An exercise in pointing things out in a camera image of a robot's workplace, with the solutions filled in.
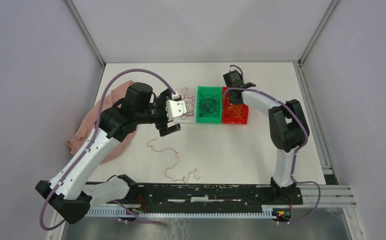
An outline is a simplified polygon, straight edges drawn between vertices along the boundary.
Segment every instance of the metal frame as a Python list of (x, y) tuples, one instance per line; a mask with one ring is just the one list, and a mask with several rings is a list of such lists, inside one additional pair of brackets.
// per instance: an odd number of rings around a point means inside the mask
[[(81, 16), (79, 15), (74, 3), (72, 0), (63, 0), (65, 4), (67, 5), (71, 15), (73, 16), (76, 24), (78, 25), (81, 33), (84, 35), (86, 41), (88, 42), (90, 48), (92, 49), (97, 61), (102, 66), (102, 72), (103, 75), (104, 67), (106, 65), (106, 62), (102, 58), (99, 50), (97, 49), (97, 46), (95, 45), (90, 33), (88, 32), (84, 22), (82, 21)], [(332, 0), (330, 5), (328, 6), (327, 10), (325, 11), (320, 23), (318, 24), (317, 28), (315, 29), (309, 43), (307, 44), (303, 54), (301, 55), (299, 60), (275, 60), (275, 61), (250, 61), (250, 62), (292, 62), (297, 79), (299, 81), (299, 86), (303, 95), (304, 104), (308, 112), (309, 120), (311, 121), (312, 125), (312, 132), (316, 135), (317, 141), (316, 148), (318, 151), (319, 159), (321, 162), (321, 167), (323, 169), (323, 173), (325, 176), (327, 175), (334, 175), (338, 183), (340, 183), (340, 179), (337, 177), (337, 171), (334, 165), (333, 157), (330, 152), (330, 149), (328, 147), (325, 134), (323, 131), (323, 128), (320, 124), (320, 118), (318, 115), (318, 112), (315, 108), (312, 94), (310, 92), (308, 83), (306, 81), (306, 77), (303, 71), (303, 63), (306, 61), (306, 58), (310, 51), (312, 50), (313, 45), (317, 41), (321, 31), (326, 26), (327, 21), (329, 20), (330, 16), (332, 15), (334, 9), (338, 5), (340, 0)], [(294, 205), (294, 208), (309, 208), (315, 205), (318, 190), (315, 186), (312, 185), (301, 185), (300, 189), (302, 191), (302, 197), (303, 197), (303, 205)], [(263, 211), (266, 209), (271, 208), (280, 208), (283, 206), (279, 205), (263, 205)], [(351, 237), (353, 240), (363, 240), (364, 234), (362, 232), (362, 227), (359, 225), (359, 213), (356, 208), (356, 202), (354, 200), (352, 191), (349, 186), (345, 185), (322, 185), (321, 186), (321, 200), (318, 208), (342, 208), (344, 211), (344, 214), (346, 216), (346, 224), (349, 227), (349, 231), (351, 234)], [(51, 219), (50, 225), (54, 226), (58, 222), (62, 221), (63, 218), (54, 211), (54, 215)], [(53, 231), (48, 232), (47, 234), (47, 240), (60, 240), (63, 235), (64, 227), (59, 227)]]

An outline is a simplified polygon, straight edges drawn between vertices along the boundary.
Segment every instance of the white table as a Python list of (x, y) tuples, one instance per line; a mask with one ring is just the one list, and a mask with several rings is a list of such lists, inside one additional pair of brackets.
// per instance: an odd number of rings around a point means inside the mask
[[(297, 99), (302, 103), (299, 84), (292, 63), (239, 62), (245, 82), (253, 82), (266, 93), (282, 100)], [(142, 68), (162, 76), (173, 88), (224, 86), (222, 75), (229, 72), (229, 63), (111, 63), (106, 65), (96, 102), (105, 86), (118, 73)], [(120, 77), (110, 90), (133, 80), (153, 87), (158, 95), (165, 86), (146, 73), (129, 73)], [(154, 148), (173, 148), (180, 163), (167, 171), (173, 179), (187, 177), (197, 169), (188, 183), (203, 184), (269, 184), (275, 169), (276, 148), (269, 136), (268, 117), (250, 109), (248, 125), (185, 123), (181, 131), (165, 137), (153, 124), (140, 125), (131, 144), (117, 158), (101, 164), (90, 181), (105, 181), (111, 175), (127, 174), (136, 182), (173, 183), (164, 172), (177, 159), (173, 151), (154, 152), (147, 142), (156, 138)], [(299, 151), (295, 170), (298, 181), (325, 184), (312, 133), (308, 144)]]

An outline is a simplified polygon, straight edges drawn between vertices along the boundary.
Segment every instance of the pink cloth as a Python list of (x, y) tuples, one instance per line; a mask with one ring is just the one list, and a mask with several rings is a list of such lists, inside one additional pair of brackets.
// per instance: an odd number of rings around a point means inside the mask
[[(112, 90), (109, 95), (104, 98), (103, 109), (102, 112), (108, 108), (110, 108), (117, 100), (124, 98), (126, 94), (126, 90), (129, 86), (134, 84), (133, 81), (128, 81), (116, 89)], [(73, 137), (68, 139), (67, 143), (69, 147), (72, 149), (71, 154), (75, 155), (78, 150), (82, 147), (82, 145), (87, 140), (88, 136), (91, 133), (91, 130), (95, 127), (95, 122), (97, 120), (97, 113), (99, 110), (99, 103), (97, 103), (85, 116), (82, 120), (81, 126), (79, 126), (78, 131), (75, 133)], [(124, 146), (128, 145), (135, 136), (135, 132), (132, 132), (127, 135), (127, 137), (115, 148), (111, 151), (102, 161), (103, 163), (115, 158), (119, 154), (121, 154)]]

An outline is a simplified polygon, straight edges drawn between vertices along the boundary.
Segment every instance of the fabric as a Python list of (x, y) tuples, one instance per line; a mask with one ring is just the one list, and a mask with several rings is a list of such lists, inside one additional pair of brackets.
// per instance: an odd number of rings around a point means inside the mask
[[(112, 90), (110, 94), (104, 98), (102, 112), (110, 108), (117, 100), (124, 98), (128, 87), (132, 84), (134, 84), (134, 82), (130, 80)], [(75, 155), (78, 152), (78, 150), (82, 147), (90, 135), (91, 130), (95, 127), (98, 110), (99, 102), (87, 113), (85, 118), (82, 120), (78, 131), (73, 135), (73, 137), (67, 140), (67, 143), (71, 148), (72, 155)], [(120, 155), (122, 149), (132, 141), (136, 132), (137, 131), (128, 134), (127, 137), (104, 158), (102, 163), (105, 163)]]

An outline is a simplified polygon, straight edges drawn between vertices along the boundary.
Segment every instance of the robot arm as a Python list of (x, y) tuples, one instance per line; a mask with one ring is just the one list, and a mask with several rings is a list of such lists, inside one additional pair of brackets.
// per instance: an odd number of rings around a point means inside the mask
[(282, 195), (283, 190), (295, 184), (290, 177), (293, 155), (294, 150), (303, 143), (304, 134), (296, 120), (279, 102), (286, 104), (294, 112), (309, 135), (309, 128), (300, 102), (295, 99), (291, 101), (274, 100), (274, 98), (257, 94), (262, 91), (253, 83), (244, 83), (243, 76), (236, 70), (225, 74), (224, 81), (229, 88), (249, 89), (248, 91), (230, 91), (231, 104), (246, 104), (268, 116), (271, 139), (277, 147), (277, 162), (271, 185), (274, 185)]
[[(90, 208), (115, 199), (123, 199), (129, 191), (129, 181), (116, 178), (97, 185), (86, 185), (88, 178), (125, 137), (134, 132), (139, 124), (155, 124), (160, 136), (181, 129), (179, 124), (168, 126), (173, 118), (187, 113), (185, 102), (167, 89), (153, 102), (151, 86), (136, 82), (129, 86), (125, 98), (117, 101), (111, 108), (101, 113), (97, 135), (93, 144), (87, 148), (95, 129), (87, 141), (74, 155), (66, 167), (50, 181), (40, 181), (36, 190), (47, 199), (56, 185), (60, 185), (49, 200), (49, 204), (70, 224), (79, 221)], [(68, 173), (63, 182), (60, 179), (79, 158), (78, 164)]]

